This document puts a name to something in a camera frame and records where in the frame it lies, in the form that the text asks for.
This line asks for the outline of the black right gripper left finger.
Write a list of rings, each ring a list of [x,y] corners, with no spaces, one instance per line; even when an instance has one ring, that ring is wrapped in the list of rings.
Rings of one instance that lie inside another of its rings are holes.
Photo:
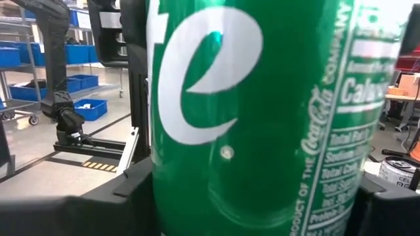
[[[151,158],[81,196],[0,200],[0,236],[156,236]]]

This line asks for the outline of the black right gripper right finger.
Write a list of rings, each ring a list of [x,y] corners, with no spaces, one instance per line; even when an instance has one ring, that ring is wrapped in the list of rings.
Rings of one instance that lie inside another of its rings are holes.
[[[347,236],[420,236],[420,194],[365,173]]]

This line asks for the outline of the tall silver Celsius can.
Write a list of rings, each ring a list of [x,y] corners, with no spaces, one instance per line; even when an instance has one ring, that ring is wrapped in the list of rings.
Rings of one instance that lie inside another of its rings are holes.
[[[378,177],[409,189],[418,168],[420,168],[420,163],[417,161],[398,156],[388,156],[381,161]]]

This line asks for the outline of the green Sprite can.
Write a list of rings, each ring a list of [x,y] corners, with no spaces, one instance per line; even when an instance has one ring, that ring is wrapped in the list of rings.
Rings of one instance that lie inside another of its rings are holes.
[[[148,0],[164,236],[344,236],[416,0]]]

